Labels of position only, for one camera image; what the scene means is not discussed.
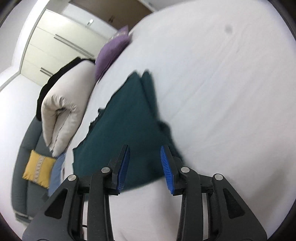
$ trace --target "brown wooden door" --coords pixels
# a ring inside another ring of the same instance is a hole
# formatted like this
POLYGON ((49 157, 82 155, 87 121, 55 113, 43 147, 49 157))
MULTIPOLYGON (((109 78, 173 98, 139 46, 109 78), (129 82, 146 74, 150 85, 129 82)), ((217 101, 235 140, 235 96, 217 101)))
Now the brown wooden door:
POLYGON ((132 29, 151 11, 138 0, 71 0, 116 29, 128 25, 132 29))

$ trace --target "mattress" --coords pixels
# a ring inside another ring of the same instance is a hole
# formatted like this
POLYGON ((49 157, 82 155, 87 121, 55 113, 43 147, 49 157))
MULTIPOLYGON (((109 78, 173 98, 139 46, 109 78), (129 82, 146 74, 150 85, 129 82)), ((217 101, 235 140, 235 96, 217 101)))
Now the mattress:
MULTIPOLYGON (((296 199, 295 66, 295 40, 268 1, 198 0, 153 13, 95 86, 64 177, 98 108, 132 71, 148 69, 186 165, 223 174, 271 236, 296 199)), ((175 240, 180 206, 164 178, 110 196, 114 239, 175 240)))

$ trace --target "round metal pin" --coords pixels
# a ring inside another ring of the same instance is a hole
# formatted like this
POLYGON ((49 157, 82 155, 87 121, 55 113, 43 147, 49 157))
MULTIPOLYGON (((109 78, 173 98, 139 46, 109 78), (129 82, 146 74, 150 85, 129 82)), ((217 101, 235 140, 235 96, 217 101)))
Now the round metal pin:
POLYGON ((74 181, 76 179, 76 175, 72 174, 68 177, 69 181, 74 181))
POLYGON ((110 168, 108 167, 103 167, 102 170, 101 170, 102 173, 108 173, 110 172, 110 168))
POLYGON ((190 169, 188 167, 181 168, 181 172, 183 172, 183 173, 188 173, 189 171, 190 171, 190 169))
POLYGON ((221 181, 223 179, 223 176, 221 174, 216 174, 215 179, 221 181))

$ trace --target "drawer handle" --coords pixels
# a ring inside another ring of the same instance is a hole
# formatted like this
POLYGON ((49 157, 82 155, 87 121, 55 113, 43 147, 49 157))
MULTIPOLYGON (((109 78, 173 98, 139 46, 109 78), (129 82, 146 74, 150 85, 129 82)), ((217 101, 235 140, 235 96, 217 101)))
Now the drawer handle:
POLYGON ((66 44, 66 45, 69 46, 70 48, 76 50, 77 52, 79 52, 79 53, 81 53, 81 54, 83 54, 83 55, 85 55, 85 56, 87 56, 87 57, 89 57, 89 58, 94 58, 94 55, 93 55, 92 53, 86 51, 85 49, 79 47, 78 45, 72 43, 71 41, 69 41, 69 40, 67 40, 67 39, 65 39, 65 38, 63 38, 63 37, 60 36, 60 35, 57 35, 57 34, 56 34, 56 35, 54 36, 54 39, 56 39, 56 40, 62 42, 63 44, 66 44))
POLYGON ((48 75, 49 77, 51 77, 51 76, 54 75, 53 73, 49 72, 48 70, 46 70, 46 69, 44 69, 42 67, 40 68, 39 71, 42 72, 42 73, 44 73, 44 74, 46 74, 46 75, 48 75))

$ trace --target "black cloth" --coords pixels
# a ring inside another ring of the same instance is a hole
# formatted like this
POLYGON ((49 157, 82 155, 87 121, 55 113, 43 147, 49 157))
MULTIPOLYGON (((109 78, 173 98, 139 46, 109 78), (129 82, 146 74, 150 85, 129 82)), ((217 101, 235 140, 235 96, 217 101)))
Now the black cloth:
POLYGON ((99 110, 87 136, 73 150, 74 174, 92 175, 118 157, 124 144, 131 150, 125 190, 164 175, 160 159, 162 145, 168 145, 172 155, 180 158, 169 127, 158 119, 154 86, 148 72, 142 78, 132 73, 106 108, 99 110))
MULTIPOLYGON (((80 57, 75 58, 70 63, 66 64, 64 67, 62 67, 58 72, 56 72, 53 76, 51 76, 47 84, 45 84, 39 94, 39 98, 37 100, 37 110, 36 110, 36 117, 39 121, 41 121, 41 105, 42 102, 47 95, 48 91, 54 86, 54 84, 61 78, 66 72, 68 72, 70 69, 72 69, 74 66, 79 64, 81 61, 85 60, 85 58, 81 59, 80 57)), ((95 63, 94 59, 87 59, 93 63, 95 63)))

